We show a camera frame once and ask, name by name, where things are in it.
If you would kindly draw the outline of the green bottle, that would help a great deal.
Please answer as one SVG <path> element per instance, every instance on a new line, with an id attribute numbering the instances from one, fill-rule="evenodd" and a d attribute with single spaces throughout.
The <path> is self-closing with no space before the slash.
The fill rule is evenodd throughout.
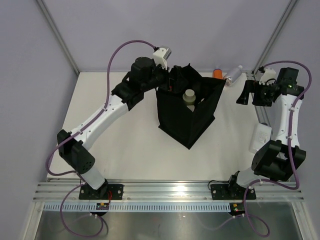
<path id="1" fill-rule="evenodd" d="M 185 103 L 186 106 L 189 106 L 189 105 L 195 105 L 195 101 L 196 101 L 196 95 L 195 95 L 195 92 L 194 90 L 192 89 L 187 89 L 183 96 L 182 96 L 182 99 Z"/>
<path id="2" fill-rule="evenodd" d="M 195 110 L 195 105 L 188 105 L 187 106 L 192 112 Z"/>

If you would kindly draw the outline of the orange bottle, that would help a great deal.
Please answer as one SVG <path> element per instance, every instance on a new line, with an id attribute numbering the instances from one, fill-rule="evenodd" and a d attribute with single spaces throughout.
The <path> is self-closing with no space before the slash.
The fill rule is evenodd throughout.
<path id="1" fill-rule="evenodd" d="M 223 79 L 223 72 L 220 68 L 216 68 L 213 72 L 212 72 L 212 77 L 216 78 L 216 79 Z"/>

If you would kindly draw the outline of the white bottle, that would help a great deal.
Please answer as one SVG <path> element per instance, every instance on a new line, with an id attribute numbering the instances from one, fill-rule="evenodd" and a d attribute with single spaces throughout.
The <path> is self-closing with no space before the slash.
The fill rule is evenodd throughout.
<path id="1" fill-rule="evenodd" d="M 254 127 L 249 144 L 249 152 L 255 154 L 271 138 L 272 128 L 266 124 L 257 123 Z"/>

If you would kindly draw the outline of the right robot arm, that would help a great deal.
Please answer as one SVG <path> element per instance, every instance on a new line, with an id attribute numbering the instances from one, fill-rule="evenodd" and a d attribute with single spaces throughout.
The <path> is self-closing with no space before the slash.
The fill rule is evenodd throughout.
<path id="1" fill-rule="evenodd" d="M 246 196 L 257 183 L 275 183 L 280 186 L 297 176 L 298 167 L 306 159 L 306 151 L 298 140 L 299 111 L 306 88 L 298 85 L 298 69 L 281 68 L 279 73 L 268 65 L 258 70 L 259 80 L 247 80 L 237 104 L 247 105 L 253 94 L 253 105 L 275 106 L 278 111 L 273 127 L 268 127 L 270 139 L 254 154 L 251 167 L 232 175 L 226 186 L 228 196 L 237 199 Z"/>

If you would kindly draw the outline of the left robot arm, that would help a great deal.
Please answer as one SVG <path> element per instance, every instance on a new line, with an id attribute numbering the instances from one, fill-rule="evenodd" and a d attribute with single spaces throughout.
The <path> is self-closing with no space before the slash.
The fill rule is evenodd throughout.
<path id="1" fill-rule="evenodd" d="M 61 130 L 57 134 L 59 156 L 86 182 L 93 198 L 103 199 L 110 190 L 108 181 L 95 167 L 96 160 L 89 152 L 92 145 L 112 123 L 142 101 L 145 92 L 165 87 L 173 90 L 175 82 L 183 81 L 182 70 L 177 65 L 166 69 L 153 58 L 137 58 L 92 116 L 71 132 Z"/>

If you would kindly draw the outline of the black canvas bag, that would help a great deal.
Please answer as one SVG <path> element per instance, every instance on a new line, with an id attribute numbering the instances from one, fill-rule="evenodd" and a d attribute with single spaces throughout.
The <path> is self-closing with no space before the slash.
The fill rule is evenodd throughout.
<path id="1" fill-rule="evenodd" d="M 166 90 L 162 84 L 156 91 L 157 116 L 159 128 L 177 142 L 190 149 L 199 137 L 215 120 L 214 112 L 218 106 L 225 80 L 201 76 L 189 64 L 182 67 L 187 87 L 179 93 Z M 195 92 L 195 110 L 191 111 L 183 100 L 187 89 Z"/>

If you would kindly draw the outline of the clear silver bottle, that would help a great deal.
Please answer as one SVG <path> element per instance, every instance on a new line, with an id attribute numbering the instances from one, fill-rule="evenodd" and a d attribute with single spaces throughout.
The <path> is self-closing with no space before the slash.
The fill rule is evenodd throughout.
<path id="1" fill-rule="evenodd" d="M 223 77 L 225 79 L 225 86 L 230 87 L 231 85 L 233 85 L 236 80 L 242 75 L 242 70 L 242 65 L 238 65 L 229 70 Z"/>

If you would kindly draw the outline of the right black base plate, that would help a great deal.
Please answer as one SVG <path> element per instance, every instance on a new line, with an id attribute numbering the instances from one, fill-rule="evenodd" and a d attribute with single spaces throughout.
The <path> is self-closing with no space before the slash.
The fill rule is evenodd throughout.
<path id="1" fill-rule="evenodd" d="M 213 200 L 243 200 L 246 190 L 237 184 L 229 186 L 227 183 L 214 183 L 209 188 Z"/>

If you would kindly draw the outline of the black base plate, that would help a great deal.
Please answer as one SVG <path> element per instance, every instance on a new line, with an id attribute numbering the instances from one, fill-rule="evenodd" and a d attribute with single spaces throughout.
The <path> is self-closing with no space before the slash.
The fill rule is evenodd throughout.
<path id="1" fill-rule="evenodd" d="M 243 200 L 246 190 L 237 184 L 229 186 L 227 183 L 214 183 L 209 188 L 213 200 Z"/>
<path id="2" fill-rule="evenodd" d="M 103 184 L 98 189 L 93 189 L 88 184 L 80 187 L 78 198 L 80 200 L 122 200 L 123 184 Z"/>

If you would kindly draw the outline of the right aluminium frame post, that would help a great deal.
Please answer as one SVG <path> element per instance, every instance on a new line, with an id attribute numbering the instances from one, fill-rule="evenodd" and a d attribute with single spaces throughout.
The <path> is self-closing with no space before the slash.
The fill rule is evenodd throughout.
<path id="1" fill-rule="evenodd" d="M 282 30 L 284 29 L 287 21 L 289 20 L 298 3 L 299 0 L 290 0 L 286 5 L 253 70 L 251 71 L 252 74 L 255 74 L 258 71 L 258 69 L 266 63 L 269 54 L 275 46 L 279 36 L 281 35 Z"/>

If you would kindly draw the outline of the aluminium frame post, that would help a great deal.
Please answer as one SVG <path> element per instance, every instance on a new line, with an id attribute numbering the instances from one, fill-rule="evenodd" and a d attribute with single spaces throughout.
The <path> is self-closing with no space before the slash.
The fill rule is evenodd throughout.
<path id="1" fill-rule="evenodd" d="M 275 46 L 279 36 L 281 35 L 282 30 L 284 29 L 287 21 L 289 20 L 298 3 L 299 0 L 290 0 L 286 5 L 253 70 L 251 71 L 252 74 L 255 74 L 258 71 L 258 69 L 266 63 L 269 54 Z"/>
<path id="2" fill-rule="evenodd" d="M 52 32 L 55 40 L 57 41 L 57 44 L 59 45 L 61 51 L 63 52 L 63 55 L 65 59 L 67 60 L 68 64 L 72 68 L 73 72 L 76 74 L 78 77 L 80 75 L 80 69 L 74 60 L 67 44 L 65 43 L 63 36 L 61 35 L 54 18 L 52 17 L 52 14 L 49 11 L 49 8 L 47 7 L 46 3 L 44 0 L 35 0 L 34 1 L 39 8 L 41 14 L 43 15 L 45 22 L 47 23 L 50 31 Z"/>

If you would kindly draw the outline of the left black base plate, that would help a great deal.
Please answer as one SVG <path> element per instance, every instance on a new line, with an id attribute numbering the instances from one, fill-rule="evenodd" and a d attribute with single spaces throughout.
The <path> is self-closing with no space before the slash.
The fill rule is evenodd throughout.
<path id="1" fill-rule="evenodd" d="M 122 200 L 123 184 L 103 184 L 98 189 L 93 189 L 88 184 L 80 187 L 78 198 L 80 200 Z"/>

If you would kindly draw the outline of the left aluminium frame post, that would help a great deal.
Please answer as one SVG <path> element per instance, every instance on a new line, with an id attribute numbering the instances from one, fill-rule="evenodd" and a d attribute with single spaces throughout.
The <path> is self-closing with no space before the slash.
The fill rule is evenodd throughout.
<path id="1" fill-rule="evenodd" d="M 67 44 L 65 43 L 63 36 L 61 35 L 54 18 L 52 17 L 52 14 L 49 11 L 49 8 L 47 7 L 46 3 L 44 0 L 35 0 L 34 1 L 39 8 L 41 14 L 43 15 L 45 22 L 47 23 L 50 31 L 52 32 L 55 40 L 57 41 L 57 44 L 59 45 L 61 51 L 63 52 L 63 55 L 65 59 L 67 60 L 68 64 L 72 68 L 73 72 L 76 74 L 78 77 L 80 75 L 80 69 L 74 60 Z"/>

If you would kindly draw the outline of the aluminium rail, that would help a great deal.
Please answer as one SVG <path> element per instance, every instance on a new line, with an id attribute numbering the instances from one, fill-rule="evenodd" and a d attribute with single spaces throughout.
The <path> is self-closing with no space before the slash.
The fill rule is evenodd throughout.
<path id="1" fill-rule="evenodd" d="M 211 202 L 212 195 L 207 181 L 164 181 L 164 180 L 120 180 L 123 202 Z M 80 182 L 72 178 L 50 178 L 39 182 L 33 195 L 33 202 L 59 202 Z M 289 190 L 274 183 L 254 185 L 257 202 L 303 202 L 300 189 Z"/>

